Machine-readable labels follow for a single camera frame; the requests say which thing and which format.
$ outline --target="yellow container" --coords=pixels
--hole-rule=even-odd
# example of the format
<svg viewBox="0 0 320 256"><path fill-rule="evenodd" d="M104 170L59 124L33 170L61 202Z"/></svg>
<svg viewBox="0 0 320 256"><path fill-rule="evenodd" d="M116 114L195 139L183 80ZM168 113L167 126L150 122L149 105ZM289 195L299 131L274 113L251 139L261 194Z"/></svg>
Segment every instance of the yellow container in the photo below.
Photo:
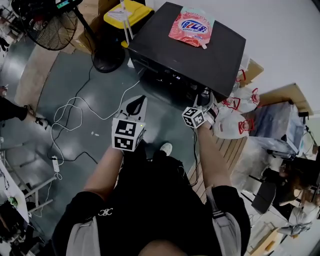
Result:
<svg viewBox="0 0 320 256"><path fill-rule="evenodd" d="M147 7L141 3L131 1L131 0L124 0L125 9L127 11L128 20L130 22L130 26L132 27L134 24L142 20L146 17L150 12L153 11L150 7ZM112 25L117 29L124 29L124 23L121 20L121 16L117 14L112 14L112 12L120 12L122 11L121 4L119 3L117 6L112 8L108 11L104 16L103 19L106 23Z"/></svg>

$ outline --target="logo on bag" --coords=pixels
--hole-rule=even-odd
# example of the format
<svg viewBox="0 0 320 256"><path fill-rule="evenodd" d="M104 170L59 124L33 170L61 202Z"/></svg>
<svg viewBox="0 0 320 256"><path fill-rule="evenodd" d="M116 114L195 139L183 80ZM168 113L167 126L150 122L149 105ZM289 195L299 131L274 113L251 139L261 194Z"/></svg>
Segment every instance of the logo on bag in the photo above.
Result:
<svg viewBox="0 0 320 256"><path fill-rule="evenodd" d="M100 210L100 213L98 214L99 216L107 216L107 215L111 215L112 212L109 212L113 210L113 208L110 209L104 209L104 210Z"/></svg>
<svg viewBox="0 0 320 256"><path fill-rule="evenodd" d="M204 34L208 30L208 27L206 25L193 19L186 19L182 21L180 26L183 31L194 32L197 34Z"/></svg>

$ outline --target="fan grille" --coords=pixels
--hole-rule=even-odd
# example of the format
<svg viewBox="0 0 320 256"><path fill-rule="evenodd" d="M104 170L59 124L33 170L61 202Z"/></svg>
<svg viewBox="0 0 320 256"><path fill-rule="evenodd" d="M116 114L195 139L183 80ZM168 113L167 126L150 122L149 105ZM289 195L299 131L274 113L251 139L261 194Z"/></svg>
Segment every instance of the fan grille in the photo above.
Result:
<svg viewBox="0 0 320 256"><path fill-rule="evenodd" d="M77 16L73 10L51 17L34 17L25 29L30 38L48 50L58 51L72 40L77 29Z"/></svg>

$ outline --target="fan base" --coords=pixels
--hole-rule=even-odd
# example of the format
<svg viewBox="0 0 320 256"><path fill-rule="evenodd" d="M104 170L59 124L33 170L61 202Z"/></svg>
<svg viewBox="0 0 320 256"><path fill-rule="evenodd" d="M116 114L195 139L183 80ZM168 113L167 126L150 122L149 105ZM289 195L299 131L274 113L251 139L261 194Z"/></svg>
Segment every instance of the fan base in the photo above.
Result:
<svg viewBox="0 0 320 256"><path fill-rule="evenodd" d="M121 66L125 55L121 47L100 47L94 53L93 65L98 72L109 73Z"/></svg>

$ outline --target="black fan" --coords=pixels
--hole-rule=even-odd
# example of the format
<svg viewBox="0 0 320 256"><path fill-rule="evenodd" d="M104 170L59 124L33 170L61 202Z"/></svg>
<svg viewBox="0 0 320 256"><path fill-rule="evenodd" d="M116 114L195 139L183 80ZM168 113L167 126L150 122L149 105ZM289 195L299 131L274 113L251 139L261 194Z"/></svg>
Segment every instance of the black fan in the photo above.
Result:
<svg viewBox="0 0 320 256"><path fill-rule="evenodd" d="M102 73L112 72L124 61L125 52L118 44L98 42L77 8L81 2L82 0L13 0L11 5L20 16L28 36L41 47L52 51L61 50L70 43L79 19L96 45L93 51L94 67Z"/></svg>

